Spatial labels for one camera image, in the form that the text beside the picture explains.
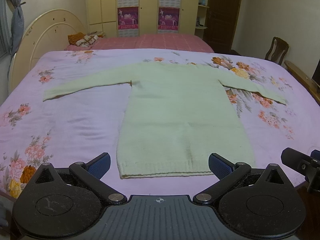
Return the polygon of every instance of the lavender floral bedspread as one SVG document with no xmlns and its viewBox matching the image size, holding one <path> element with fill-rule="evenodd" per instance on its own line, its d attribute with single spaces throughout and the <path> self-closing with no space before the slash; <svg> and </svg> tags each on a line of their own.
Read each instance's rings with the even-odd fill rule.
<svg viewBox="0 0 320 240">
<path fill-rule="evenodd" d="M 286 106 L 225 88 L 248 134 L 257 167 L 281 163 L 281 152 L 287 147 L 306 154 L 320 149 L 320 107 L 285 69 L 272 62 L 165 49 L 50 52 L 0 107 L 0 190 L 17 198 L 41 163 L 68 167 L 75 161 L 88 162 L 102 152 L 110 154 L 112 164 L 101 180 L 128 197 L 192 197 L 215 183 L 218 179 L 214 175 L 120 179 L 116 144 L 131 91 L 128 84 L 96 87 L 42 102 L 43 92 L 58 84 L 108 68 L 151 61 L 210 65 L 282 94 Z M 303 182 L 303 176 L 281 166 L 295 186 Z"/>
</svg>

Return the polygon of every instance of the metal screw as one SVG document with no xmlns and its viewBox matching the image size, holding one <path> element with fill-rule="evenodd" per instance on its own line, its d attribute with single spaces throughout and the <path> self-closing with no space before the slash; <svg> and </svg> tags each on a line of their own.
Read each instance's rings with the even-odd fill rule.
<svg viewBox="0 0 320 240">
<path fill-rule="evenodd" d="M 201 193 L 196 196 L 196 199 L 202 202 L 207 202 L 211 199 L 211 196 L 206 193 Z"/>
<path fill-rule="evenodd" d="M 114 193 L 114 194 L 109 195 L 108 198 L 109 198 L 111 201 L 119 202 L 119 201 L 121 201 L 121 200 L 124 199 L 124 195 L 119 194 L 119 193 Z"/>
</svg>

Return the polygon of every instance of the sweater sleeve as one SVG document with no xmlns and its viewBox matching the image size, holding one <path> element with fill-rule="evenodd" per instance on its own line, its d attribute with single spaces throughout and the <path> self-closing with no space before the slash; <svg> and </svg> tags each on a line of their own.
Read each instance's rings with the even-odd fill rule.
<svg viewBox="0 0 320 240">
<path fill-rule="evenodd" d="M 269 98 L 286 105 L 286 100 L 281 95 L 271 90 L 265 89 L 262 85 L 256 84 L 251 80 L 245 79 L 243 77 L 239 77 L 234 73 L 231 73 L 230 71 L 223 71 L 216 68 L 212 70 L 214 71 L 215 77 L 223 86 L 242 89 L 249 92 L 258 92 L 265 98 Z"/>
<path fill-rule="evenodd" d="M 129 83 L 132 81 L 133 69 L 134 66 L 116 67 L 64 83 L 46 90 L 43 101 L 88 88 Z"/>
</svg>

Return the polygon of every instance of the crosshair marking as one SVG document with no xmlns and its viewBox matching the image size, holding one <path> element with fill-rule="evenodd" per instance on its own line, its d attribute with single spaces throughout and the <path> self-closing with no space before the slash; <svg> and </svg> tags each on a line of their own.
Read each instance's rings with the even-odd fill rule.
<svg viewBox="0 0 320 240">
<path fill-rule="evenodd" d="M 163 198 L 157 198 L 155 201 L 157 201 L 158 203 L 162 203 L 165 200 Z"/>
</svg>

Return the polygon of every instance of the wooden bed frame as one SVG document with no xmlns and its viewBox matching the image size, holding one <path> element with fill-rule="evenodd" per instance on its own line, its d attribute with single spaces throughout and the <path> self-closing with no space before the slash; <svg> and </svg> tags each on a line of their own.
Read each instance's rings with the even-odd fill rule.
<svg viewBox="0 0 320 240">
<path fill-rule="evenodd" d="M 64 50 L 68 35 L 87 33 L 80 20 L 64 9 L 48 11 L 35 19 L 25 30 L 18 52 L 14 55 L 9 71 L 9 93 L 11 93 L 49 51 Z"/>
</svg>

